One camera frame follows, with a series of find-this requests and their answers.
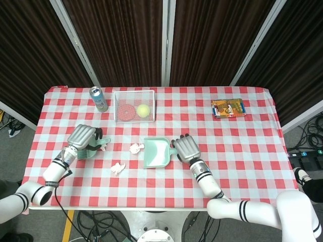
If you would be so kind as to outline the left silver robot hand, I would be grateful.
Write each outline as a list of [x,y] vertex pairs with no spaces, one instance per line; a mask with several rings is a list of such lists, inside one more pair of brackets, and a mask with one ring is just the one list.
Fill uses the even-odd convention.
[[79,124],[68,138],[68,144],[75,147],[77,150],[91,150],[95,151],[101,148],[101,145],[90,145],[91,138],[102,138],[102,129],[94,128],[88,125]]

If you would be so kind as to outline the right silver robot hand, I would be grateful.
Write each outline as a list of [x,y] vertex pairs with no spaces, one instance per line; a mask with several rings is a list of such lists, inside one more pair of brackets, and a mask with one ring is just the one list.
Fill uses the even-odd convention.
[[200,158],[201,153],[193,137],[189,134],[181,135],[171,140],[171,145],[177,151],[177,157],[183,163],[189,163],[192,159]]

